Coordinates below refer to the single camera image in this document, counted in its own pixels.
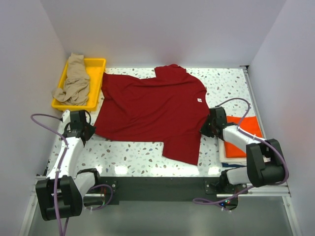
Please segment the dark red t shirt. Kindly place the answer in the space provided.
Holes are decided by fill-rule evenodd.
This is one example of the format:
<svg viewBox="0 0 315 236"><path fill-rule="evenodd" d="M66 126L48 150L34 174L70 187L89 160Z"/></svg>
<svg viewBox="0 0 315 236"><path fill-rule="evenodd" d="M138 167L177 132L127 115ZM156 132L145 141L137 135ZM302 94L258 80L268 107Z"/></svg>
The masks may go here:
<svg viewBox="0 0 315 236"><path fill-rule="evenodd" d="M162 142L164 157L197 165L207 90L184 68L155 68L153 78L103 75L96 134L112 141Z"/></svg>

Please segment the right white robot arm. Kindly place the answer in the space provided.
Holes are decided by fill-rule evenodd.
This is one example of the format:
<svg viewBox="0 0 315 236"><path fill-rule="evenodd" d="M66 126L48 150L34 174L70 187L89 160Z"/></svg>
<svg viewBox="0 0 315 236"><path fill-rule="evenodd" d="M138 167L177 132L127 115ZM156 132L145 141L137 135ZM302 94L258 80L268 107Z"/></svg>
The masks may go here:
<svg viewBox="0 0 315 236"><path fill-rule="evenodd" d="M222 192L231 193L237 184L250 183L253 187L261 187L287 181L288 168L279 142L260 138L228 122L223 107L209 109L200 133L230 143L246 154L246 166L229 169L221 174L219 187Z"/></svg>

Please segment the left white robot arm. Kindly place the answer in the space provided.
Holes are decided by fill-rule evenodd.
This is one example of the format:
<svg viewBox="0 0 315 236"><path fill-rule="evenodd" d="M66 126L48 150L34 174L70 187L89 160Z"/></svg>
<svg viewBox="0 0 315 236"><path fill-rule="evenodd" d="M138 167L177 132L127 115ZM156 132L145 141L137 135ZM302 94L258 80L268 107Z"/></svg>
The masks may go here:
<svg viewBox="0 0 315 236"><path fill-rule="evenodd" d="M88 191L96 193L102 187L97 169L75 171L79 155L96 130L91 120L85 110L67 110L60 118L63 125L61 151L46 179L35 186L45 221L80 215L85 194Z"/></svg>

